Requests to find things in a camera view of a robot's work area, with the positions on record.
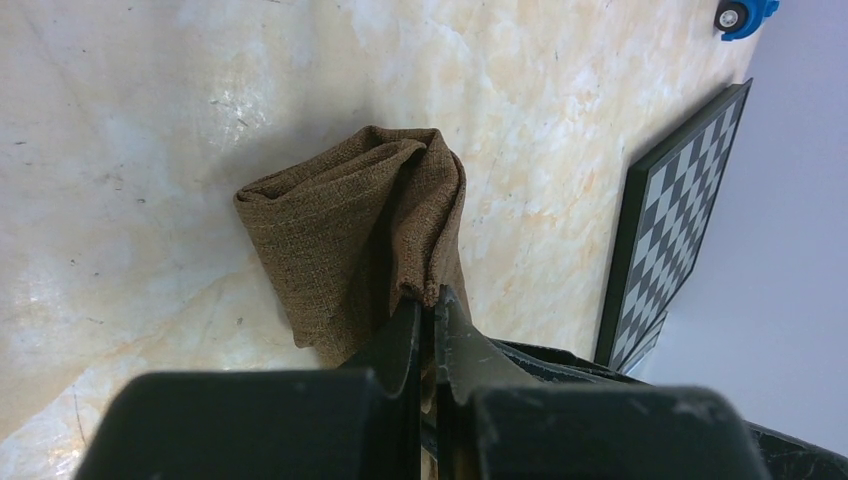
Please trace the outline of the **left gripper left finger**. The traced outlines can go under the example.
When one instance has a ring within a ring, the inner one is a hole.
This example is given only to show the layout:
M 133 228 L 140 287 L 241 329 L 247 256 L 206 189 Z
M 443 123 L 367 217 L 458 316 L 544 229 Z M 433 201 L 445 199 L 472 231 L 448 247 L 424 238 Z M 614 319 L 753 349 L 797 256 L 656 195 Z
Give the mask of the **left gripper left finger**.
M 104 415 L 80 479 L 417 479 L 422 308 L 335 369 L 157 372 Z

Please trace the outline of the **brown cloth napkin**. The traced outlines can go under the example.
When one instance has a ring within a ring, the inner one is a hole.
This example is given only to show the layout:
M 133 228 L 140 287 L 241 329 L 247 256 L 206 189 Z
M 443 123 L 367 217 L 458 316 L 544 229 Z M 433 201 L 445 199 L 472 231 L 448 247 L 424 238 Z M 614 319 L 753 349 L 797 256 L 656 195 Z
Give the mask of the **brown cloth napkin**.
M 368 126 L 242 187 L 233 203 L 295 344 L 336 367 L 402 299 L 432 307 L 445 286 L 466 298 L 466 185 L 440 131 Z

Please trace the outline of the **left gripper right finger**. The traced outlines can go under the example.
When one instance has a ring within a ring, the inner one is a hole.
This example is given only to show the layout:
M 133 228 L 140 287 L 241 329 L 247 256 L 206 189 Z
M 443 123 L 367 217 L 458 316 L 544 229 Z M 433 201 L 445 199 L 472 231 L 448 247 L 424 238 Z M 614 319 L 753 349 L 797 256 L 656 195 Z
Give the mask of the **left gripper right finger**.
M 442 287 L 434 309 L 442 479 L 765 479 L 750 432 L 699 387 L 543 382 Z

